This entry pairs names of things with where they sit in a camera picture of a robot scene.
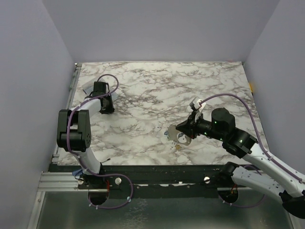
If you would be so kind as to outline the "keyring bunch with keys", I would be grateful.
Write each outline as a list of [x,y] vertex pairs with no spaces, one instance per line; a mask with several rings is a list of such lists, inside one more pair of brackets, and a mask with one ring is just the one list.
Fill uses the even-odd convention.
[[186,136],[184,133],[178,131],[175,125],[170,125],[164,132],[164,135],[172,143],[172,148],[175,150],[182,150],[186,146],[189,146],[192,139]]

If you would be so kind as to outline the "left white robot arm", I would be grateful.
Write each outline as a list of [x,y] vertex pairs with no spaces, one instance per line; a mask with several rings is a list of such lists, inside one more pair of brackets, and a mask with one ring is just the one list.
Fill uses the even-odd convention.
[[89,183],[94,188],[101,188],[105,184],[105,171],[90,148],[90,118],[97,113],[108,115],[114,111],[110,87],[105,82],[95,82],[90,97],[77,107],[59,111],[57,145],[77,159],[83,174],[90,175]]

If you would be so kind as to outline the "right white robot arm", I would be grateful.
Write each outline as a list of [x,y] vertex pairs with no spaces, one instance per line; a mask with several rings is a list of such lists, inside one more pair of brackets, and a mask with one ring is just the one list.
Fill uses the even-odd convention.
[[258,140],[235,126],[235,117],[225,108],[212,111],[211,121],[193,111],[186,121],[178,124],[176,130],[191,139],[199,135],[222,142],[230,154],[258,167],[266,175],[261,176],[245,168],[229,164],[229,170],[219,174],[220,183],[229,187],[233,183],[255,189],[279,201],[290,214],[305,217],[305,176],[273,154],[264,152]]

